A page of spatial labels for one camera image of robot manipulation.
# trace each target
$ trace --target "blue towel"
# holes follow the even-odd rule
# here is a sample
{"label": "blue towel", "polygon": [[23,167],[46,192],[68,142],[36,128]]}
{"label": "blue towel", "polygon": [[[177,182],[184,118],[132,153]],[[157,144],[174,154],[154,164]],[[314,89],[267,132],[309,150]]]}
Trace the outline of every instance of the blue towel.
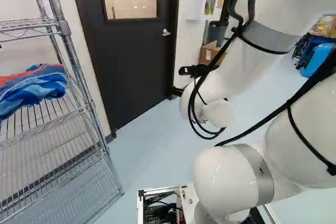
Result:
{"label": "blue towel", "polygon": [[65,94],[67,79],[61,64],[33,65],[26,71],[34,72],[0,87],[0,122],[21,107],[39,104],[43,99],[61,98]]}

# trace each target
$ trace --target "shelf post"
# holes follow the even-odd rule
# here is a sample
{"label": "shelf post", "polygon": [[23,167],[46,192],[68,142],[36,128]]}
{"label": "shelf post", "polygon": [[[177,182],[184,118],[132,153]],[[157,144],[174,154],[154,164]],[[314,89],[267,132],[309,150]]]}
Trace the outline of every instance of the shelf post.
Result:
{"label": "shelf post", "polygon": [[[46,12],[46,9],[44,7],[43,1],[42,0],[36,0],[36,3],[37,3],[37,6],[38,6],[38,9],[40,11],[41,18],[43,20],[46,20],[48,16],[47,16],[47,12]],[[46,29],[47,29],[48,33],[53,32],[52,31],[53,29],[51,27],[46,27]],[[50,38],[51,44],[53,45],[53,48],[55,50],[58,62],[62,63],[65,66],[64,60],[62,58],[61,51],[59,50],[59,47],[58,47],[58,44],[57,44],[57,41],[56,41],[56,38],[55,38],[55,35],[51,34],[51,35],[49,35],[49,38]]]}
{"label": "shelf post", "polygon": [[[92,123],[93,123],[93,125],[94,125],[94,127],[97,131],[101,148],[105,152],[107,152],[107,154],[109,155],[109,150],[108,150],[106,141],[104,139],[104,136],[102,135],[101,126],[100,126],[100,123],[99,123],[99,120],[98,120],[98,117],[97,117],[97,113],[96,113],[96,110],[94,109],[95,105],[92,101],[88,86],[87,86],[86,81],[85,81],[84,74],[83,74],[82,69],[80,67],[80,63],[79,63],[79,60],[78,60],[78,57],[77,57],[77,54],[76,54],[76,51],[75,51],[75,47],[73,45],[73,42],[72,42],[72,39],[71,39],[71,36],[70,36],[71,35],[70,28],[68,26],[67,21],[64,18],[64,14],[63,14],[63,10],[62,10],[60,1],[59,0],[49,0],[49,2],[50,2],[50,6],[51,6],[51,10],[53,12],[54,18],[60,24],[60,27],[58,27],[58,29],[60,29],[60,31],[61,31],[60,36],[61,36],[61,38],[64,42],[64,45],[66,47],[66,51],[67,51],[68,56],[69,56],[69,60],[70,60],[70,64],[71,64],[72,69],[73,69],[73,73],[75,74],[75,77],[76,77],[76,80],[78,82],[79,88],[80,88],[80,90],[83,94],[84,102],[86,104],[89,104],[90,117],[91,117]],[[122,186],[119,182],[117,172],[114,169],[114,166],[112,164],[112,160],[111,160],[110,156],[107,158],[107,161],[108,161],[109,167],[112,171],[112,175],[114,176],[114,178],[116,180],[115,182],[118,185],[118,189],[123,194]]]}

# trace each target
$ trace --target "door handle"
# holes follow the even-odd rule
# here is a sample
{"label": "door handle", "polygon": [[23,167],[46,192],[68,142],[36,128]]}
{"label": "door handle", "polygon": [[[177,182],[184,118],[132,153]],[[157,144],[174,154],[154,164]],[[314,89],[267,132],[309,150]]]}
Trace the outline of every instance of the door handle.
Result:
{"label": "door handle", "polygon": [[166,37],[166,36],[169,36],[169,35],[170,35],[170,32],[166,28],[164,28],[163,31],[162,31],[162,36]]}

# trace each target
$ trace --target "wire shelf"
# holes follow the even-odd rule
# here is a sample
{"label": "wire shelf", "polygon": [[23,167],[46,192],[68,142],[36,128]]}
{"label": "wire shelf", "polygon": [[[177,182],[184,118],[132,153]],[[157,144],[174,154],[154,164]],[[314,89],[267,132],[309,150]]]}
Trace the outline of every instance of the wire shelf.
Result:
{"label": "wire shelf", "polygon": [[62,98],[21,108],[0,123],[0,150],[88,111],[83,104],[78,88],[70,86]]}
{"label": "wire shelf", "polygon": [[0,223],[44,200],[104,154],[87,115],[0,151]]}
{"label": "wire shelf", "polygon": [[1,21],[0,42],[59,34],[58,31],[46,29],[56,26],[58,23],[47,17]]}
{"label": "wire shelf", "polygon": [[73,180],[64,184],[43,201],[11,219],[10,224],[82,224],[92,223],[101,213],[101,209],[109,207],[120,196],[110,172],[107,153]]}

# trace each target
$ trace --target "baseboard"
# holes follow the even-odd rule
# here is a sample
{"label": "baseboard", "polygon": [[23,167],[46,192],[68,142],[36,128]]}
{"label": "baseboard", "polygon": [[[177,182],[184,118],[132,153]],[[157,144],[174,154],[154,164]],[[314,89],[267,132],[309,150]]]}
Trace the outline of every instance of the baseboard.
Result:
{"label": "baseboard", "polygon": [[113,138],[112,134],[105,137],[105,141],[106,141],[107,144],[111,143],[113,141],[113,139],[114,138]]}

